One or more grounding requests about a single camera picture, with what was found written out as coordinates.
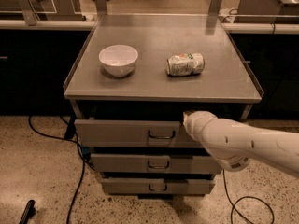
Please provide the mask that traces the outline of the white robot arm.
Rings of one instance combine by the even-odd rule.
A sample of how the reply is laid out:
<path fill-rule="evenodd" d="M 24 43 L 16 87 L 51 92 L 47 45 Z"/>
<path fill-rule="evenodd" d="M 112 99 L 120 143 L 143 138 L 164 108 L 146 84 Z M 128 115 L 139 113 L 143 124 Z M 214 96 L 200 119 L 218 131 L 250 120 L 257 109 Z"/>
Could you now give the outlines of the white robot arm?
<path fill-rule="evenodd" d="M 185 112 L 186 133 L 226 171 L 237 172 L 249 159 L 299 177 L 299 134 L 256 128 L 207 111 Z"/>

